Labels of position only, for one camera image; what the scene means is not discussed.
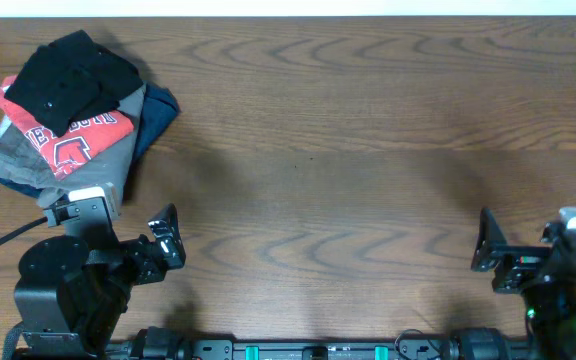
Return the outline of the black t-shirt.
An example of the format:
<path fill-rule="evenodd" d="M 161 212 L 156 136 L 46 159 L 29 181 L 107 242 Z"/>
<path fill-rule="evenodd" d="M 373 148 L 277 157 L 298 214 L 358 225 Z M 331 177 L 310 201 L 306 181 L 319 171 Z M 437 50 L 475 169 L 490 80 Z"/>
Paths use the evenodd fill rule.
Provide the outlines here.
<path fill-rule="evenodd" d="M 4 98 L 61 137 L 71 123 L 117 109 L 142 85 L 132 63 L 79 30 L 38 47 Z"/>

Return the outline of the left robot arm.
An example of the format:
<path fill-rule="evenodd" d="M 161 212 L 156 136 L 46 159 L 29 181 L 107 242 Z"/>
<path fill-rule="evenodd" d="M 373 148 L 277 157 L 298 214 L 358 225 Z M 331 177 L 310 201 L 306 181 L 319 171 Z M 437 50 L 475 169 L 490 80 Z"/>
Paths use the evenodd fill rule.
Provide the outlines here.
<path fill-rule="evenodd" d="M 44 211 L 64 234 L 43 240 L 21 257 L 14 300 L 21 316 L 6 335 L 5 359 L 189 359 L 189 342 L 171 330 L 142 329 L 112 342 L 138 285 L 161 282 L 181 269 L 186 253 L 174 205 L 148 226 L 153 235 L 119 241 L 105 200 L 55 204 Z"/>

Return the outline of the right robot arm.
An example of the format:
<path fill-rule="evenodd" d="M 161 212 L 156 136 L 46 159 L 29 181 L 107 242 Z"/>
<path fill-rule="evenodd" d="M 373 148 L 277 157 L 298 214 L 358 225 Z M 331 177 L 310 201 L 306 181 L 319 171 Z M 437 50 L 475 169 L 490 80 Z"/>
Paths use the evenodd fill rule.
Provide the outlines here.
<path fill-rule="evenodd" d="M 540 242 L 509 244 L 484 207 L 471 270 L 492 271 L 494 292 L 523 299 L 534 359 L 576 359 L 576 207 L 561 208 L 544 226 Z"/>

